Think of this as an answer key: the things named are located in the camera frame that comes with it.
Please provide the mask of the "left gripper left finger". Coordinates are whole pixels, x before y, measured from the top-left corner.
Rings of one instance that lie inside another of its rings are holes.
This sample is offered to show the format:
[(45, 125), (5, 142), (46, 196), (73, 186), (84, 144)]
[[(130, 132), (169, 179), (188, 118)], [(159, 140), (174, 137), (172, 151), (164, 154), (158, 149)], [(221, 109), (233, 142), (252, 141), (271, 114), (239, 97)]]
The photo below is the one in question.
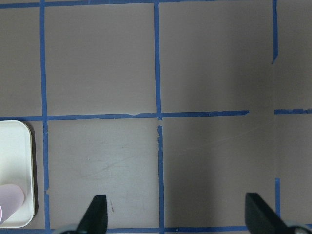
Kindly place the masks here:
[(77, 234), (105, 234), (108, 226), (106, 195), (96, 195), (77, 227)]

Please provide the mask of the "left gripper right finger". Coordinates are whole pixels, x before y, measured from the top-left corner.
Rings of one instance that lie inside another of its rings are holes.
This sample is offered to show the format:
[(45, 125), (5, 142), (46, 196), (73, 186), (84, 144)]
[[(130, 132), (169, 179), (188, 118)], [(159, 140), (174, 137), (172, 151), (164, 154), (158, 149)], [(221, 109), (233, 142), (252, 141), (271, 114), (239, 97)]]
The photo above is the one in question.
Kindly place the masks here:
[(287, 234), (288, 227), (257, 193), (245, 195), (245, 224), (251, 234)]

